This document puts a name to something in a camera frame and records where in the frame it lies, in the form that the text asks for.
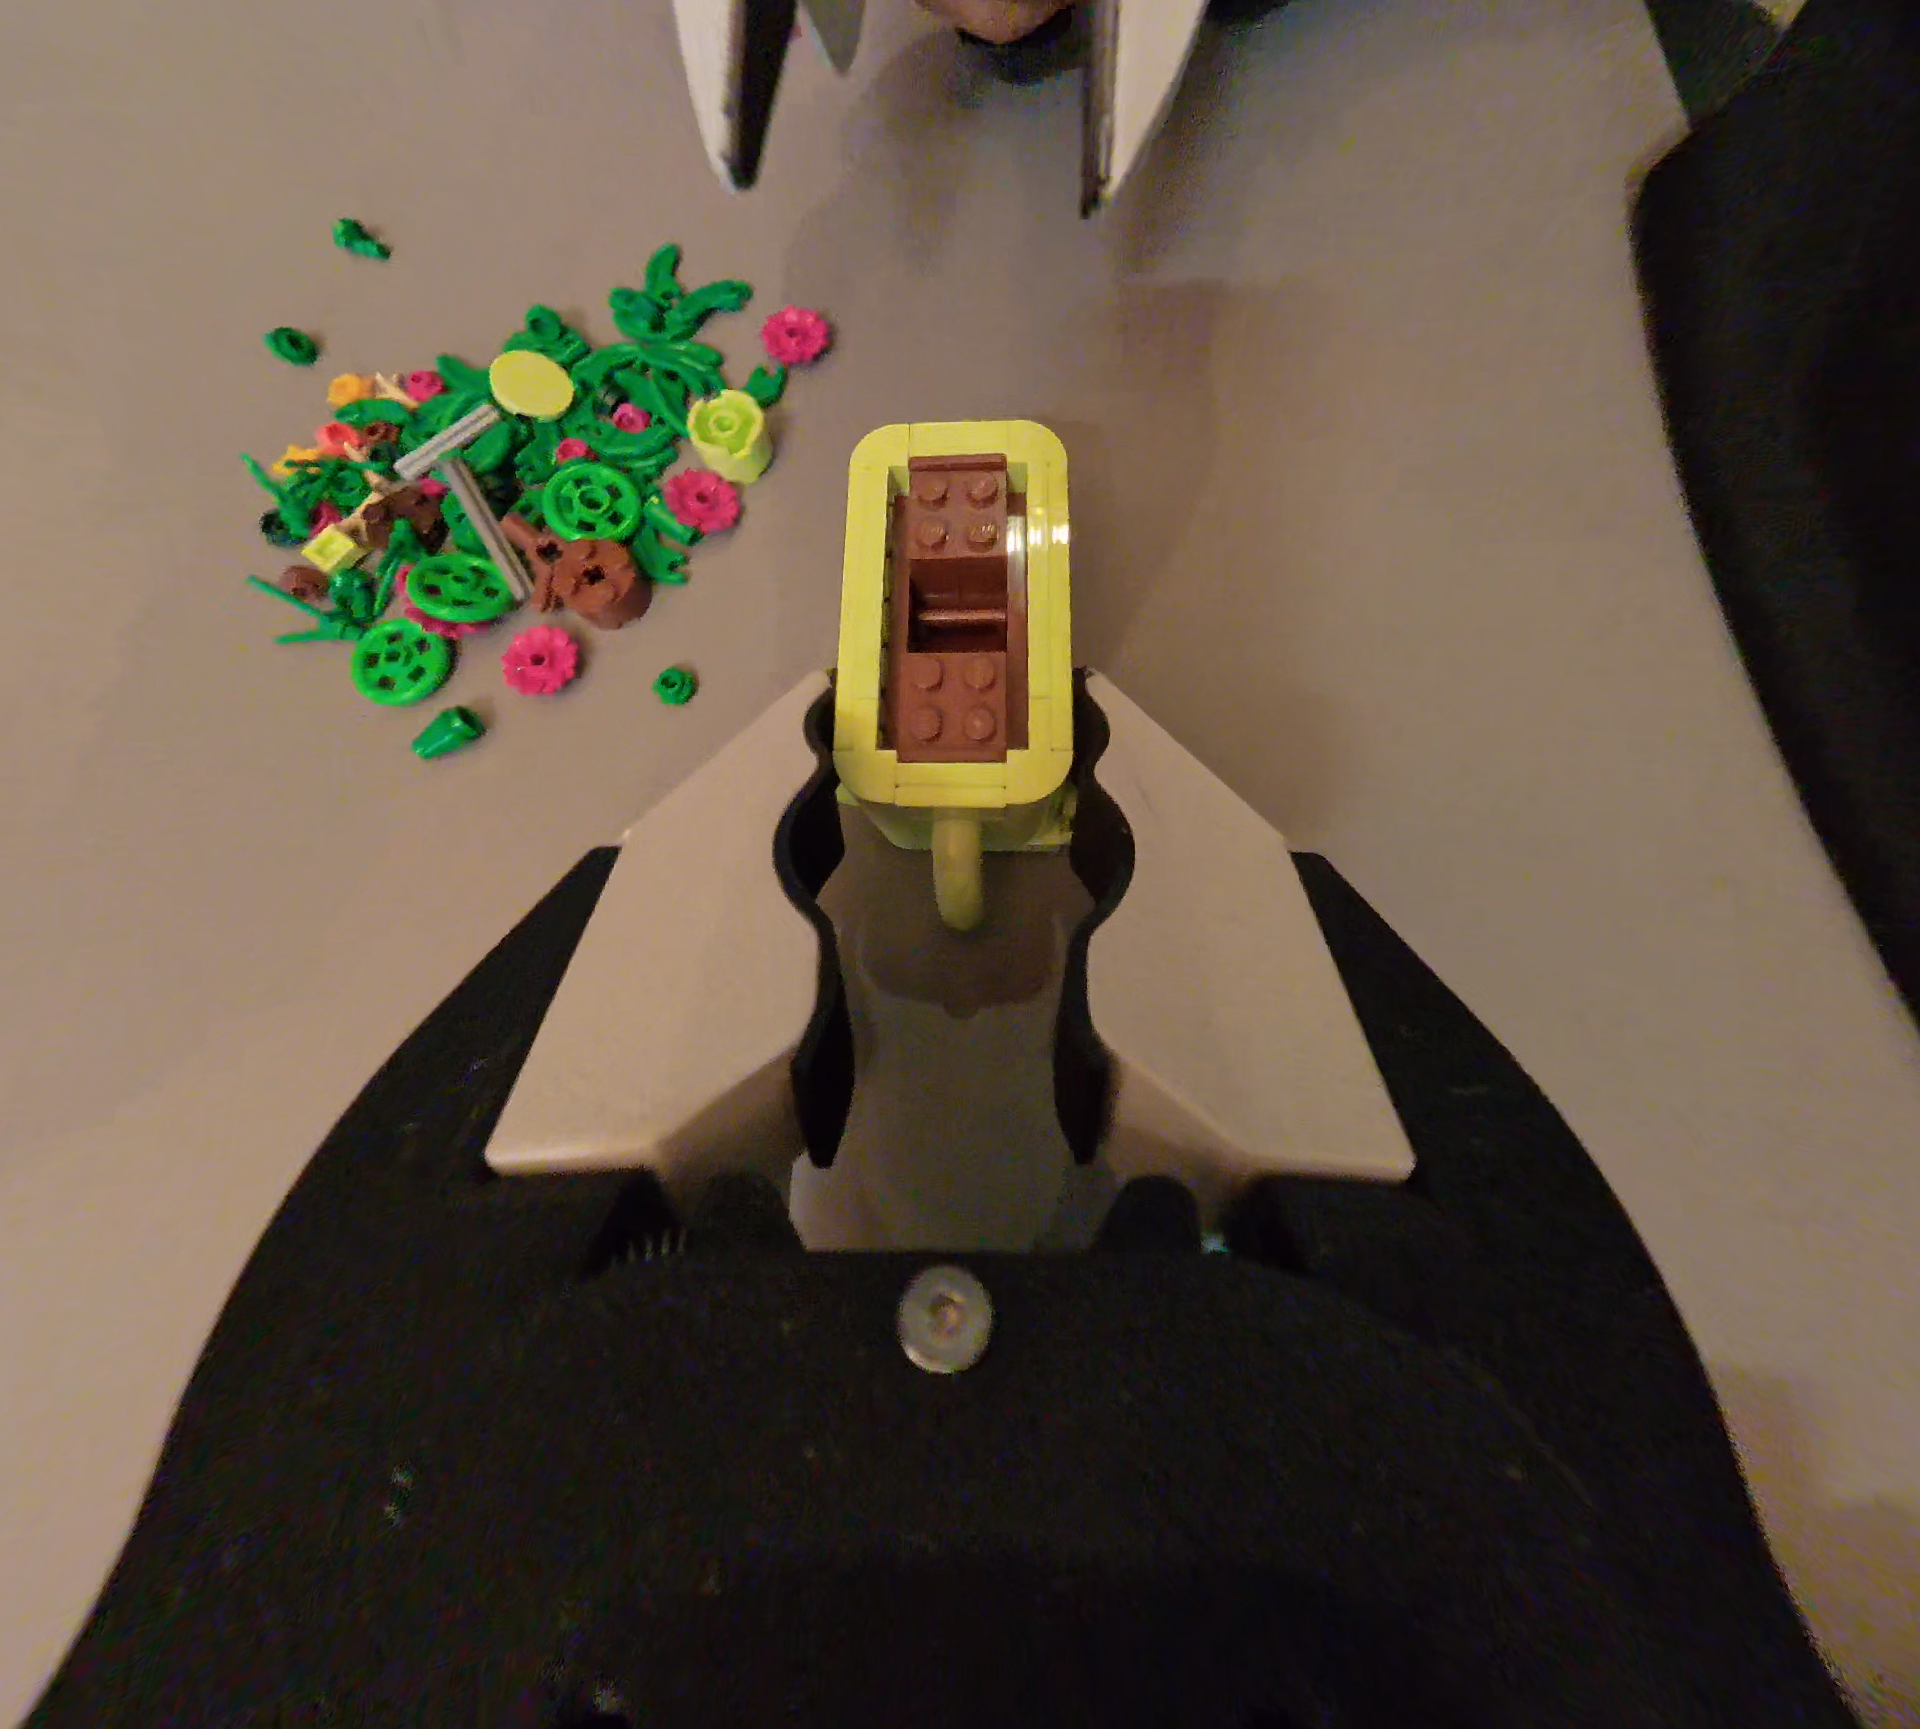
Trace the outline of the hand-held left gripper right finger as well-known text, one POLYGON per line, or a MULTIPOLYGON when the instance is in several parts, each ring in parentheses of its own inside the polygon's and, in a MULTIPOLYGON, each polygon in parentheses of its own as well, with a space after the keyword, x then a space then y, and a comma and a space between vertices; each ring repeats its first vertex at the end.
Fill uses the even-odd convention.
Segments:
POLYGON ((1077 676, 1052 1034, 1075 1164, 1204 1215, 1285 1177, 1399 1188, 1417 1157, 1285 834, 1109 676, 1077 676))

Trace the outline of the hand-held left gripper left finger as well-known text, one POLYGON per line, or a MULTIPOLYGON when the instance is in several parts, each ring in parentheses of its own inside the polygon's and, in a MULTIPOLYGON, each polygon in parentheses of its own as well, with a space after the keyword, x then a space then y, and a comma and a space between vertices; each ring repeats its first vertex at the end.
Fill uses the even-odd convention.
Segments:
POLYGON ((645 1171, 681 1206, 842 1150, 856 1076, 823 895, 846 858, 812 670, 622 836, 487 1143, 500 1177, 645 1171))

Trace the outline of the pile of small toy pieces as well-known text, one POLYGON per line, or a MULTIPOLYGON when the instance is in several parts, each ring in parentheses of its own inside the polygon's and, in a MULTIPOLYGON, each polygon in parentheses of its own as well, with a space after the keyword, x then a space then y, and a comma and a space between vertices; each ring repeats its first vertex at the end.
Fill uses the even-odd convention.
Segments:
POLYGON ((693 272, 681 242, 604 311, 533 301, 484 354, 338 372, 311 434, 243 467, 272 559, 246 579, 280 652, 369 709, 423 710, 423 759, 542 702, 737 537, 778 467, 782 399, 838 340, 808 301, 693 272))

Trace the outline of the lime toy brick pot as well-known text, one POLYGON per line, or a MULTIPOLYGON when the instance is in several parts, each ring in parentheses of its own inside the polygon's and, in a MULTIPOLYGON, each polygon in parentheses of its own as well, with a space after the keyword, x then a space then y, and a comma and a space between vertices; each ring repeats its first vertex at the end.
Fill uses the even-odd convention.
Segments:
POLYGON ((926 861, 942 925, 994 855, 1072 838, 1069 455, 1037 419, 899 422, 848 464, 831 755, 840 799, 926 861))

